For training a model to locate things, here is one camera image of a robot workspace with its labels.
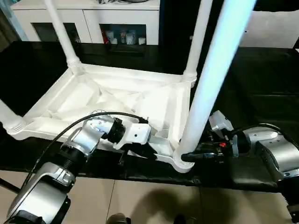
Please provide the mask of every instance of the glass cabinet door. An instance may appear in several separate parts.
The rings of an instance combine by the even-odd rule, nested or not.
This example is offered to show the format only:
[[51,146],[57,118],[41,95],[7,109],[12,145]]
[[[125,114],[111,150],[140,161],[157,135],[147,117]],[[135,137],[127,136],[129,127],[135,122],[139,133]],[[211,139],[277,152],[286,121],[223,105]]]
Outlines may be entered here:
[[[31,24],[41,41],[58,41],[58,36],[56,35],[53,24],[51,22],[33,22]],[[71,42],[81,42],[75,23],[64,23],[64,27]]]
[[93,43],[158,45],[157,10],[83,10]]
[[[72,42],[91,43],[82,10],[62,10],[58,13]],[[14,14],[26,33],[29,41],[58,41],[47,10],[14,10]]]
[[99,24],[103,42],[111,44],[146,44],[144,24]]

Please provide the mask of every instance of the black countertop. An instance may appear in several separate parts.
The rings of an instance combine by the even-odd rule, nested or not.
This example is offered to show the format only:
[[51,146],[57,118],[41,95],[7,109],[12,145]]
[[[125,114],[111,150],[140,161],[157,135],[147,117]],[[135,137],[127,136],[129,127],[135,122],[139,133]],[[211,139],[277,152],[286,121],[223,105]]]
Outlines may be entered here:
[[[137,70],[182,74],[188,47],[105,46],[77,44],[83,63]],[[0,53],[0,98],[24,115],[66,70],[59,43],[14,42]],[[240,48],[214,105],[235,127],[272,123],[299,141],[299,54],[293,49]],[[49,141],[28,138],[17,141],[0,129],[0,169],[26,172]],[[53,149],[60,147],[57,142]],[[209,162],[196,164],[187,174],[171,165],[98,150],[80,176],[163,182],[277,192],[277,185],[258,157],[229,158],[225,167]]]

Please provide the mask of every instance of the white cabinet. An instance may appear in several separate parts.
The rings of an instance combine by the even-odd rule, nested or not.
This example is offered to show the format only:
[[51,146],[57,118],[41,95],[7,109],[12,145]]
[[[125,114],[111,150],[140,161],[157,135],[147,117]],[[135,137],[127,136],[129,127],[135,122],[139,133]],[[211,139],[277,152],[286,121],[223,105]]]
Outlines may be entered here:
[[103,43],[101,32],[112,29],[114,37],[118,37],[123,30],[137,30],[146,38],[149,45],[158,45],[159,40],[159,11],[142,10],[84,10],[84,15],[93,43]]
[[[72,41],[90,43],[90,35],[82,10],[58,10]],[[46,9],[14,10],[29,41],[55,41],[57,39],[50,15]]]
[[299,10],[253,11],[241,47],[293,48],[299,37]]
[[[103,34],[132,33],[135,43],[144,37],[147,44],[158,45],[160,0],[124,4],[99,4],[97,0],[53,0],[72,41],[103,43]],[[29,41],[56,41],[51,18],[42,0],[21,0],[11,9]]]

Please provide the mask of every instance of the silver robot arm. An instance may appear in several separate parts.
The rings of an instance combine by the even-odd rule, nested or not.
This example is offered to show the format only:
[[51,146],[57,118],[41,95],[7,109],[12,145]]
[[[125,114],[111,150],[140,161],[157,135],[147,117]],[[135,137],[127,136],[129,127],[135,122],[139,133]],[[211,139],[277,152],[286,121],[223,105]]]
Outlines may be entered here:
[[86,120],[62,144],[51,161],[43,164],[12,202],[5,223],[59,224],[69,206],[67,193],[80,169],[97,148],[101,138],[121,148],[127,143],[146,144],[148,124],[125,127],[122,120],[101,115]]

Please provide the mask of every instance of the tiled floor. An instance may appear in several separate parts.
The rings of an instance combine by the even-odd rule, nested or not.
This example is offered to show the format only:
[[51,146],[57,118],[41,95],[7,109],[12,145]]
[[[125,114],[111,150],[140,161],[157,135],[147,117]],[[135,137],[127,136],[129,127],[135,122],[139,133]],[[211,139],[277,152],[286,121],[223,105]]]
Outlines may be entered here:
[[[0,177],[21,186],[25,174],[0,171]],[[14,196],[0,188],[0,224]],[[69,198],[65,224],[104,224],[118,212],[132,224],[171,224],[177,214],[196,218],[197,224],[292,223],[280,194],[77,178]]]

